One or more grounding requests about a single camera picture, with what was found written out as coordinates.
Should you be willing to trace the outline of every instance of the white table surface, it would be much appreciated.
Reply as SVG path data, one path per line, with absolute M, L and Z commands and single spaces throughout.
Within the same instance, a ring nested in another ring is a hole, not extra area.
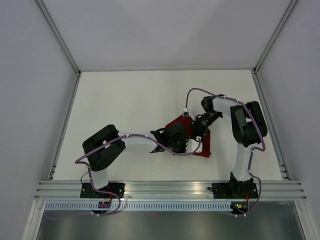
M 194 87 L 244 102 L 259 101 L 249 70 L 83 72 L 53 179 L 79 180 L 87 171 L 74 164 L 84 154 L 82 143 L 108 124 L 130 133 L 164 127 L 182 114 L 187 92 Z M 204 96 L 198 91 L 190 94 L 188 107 L 194 115 L 204 112 Z M 237 155 L 230 117 L 217 120 L 210 130 L 210 158 L 124 152 L 108 167 L 109 180 L 228 180 Z M 270 136 L 264 139 L 266 151 L 255 153 L 252 172 L 262 180 L 282 180 Z

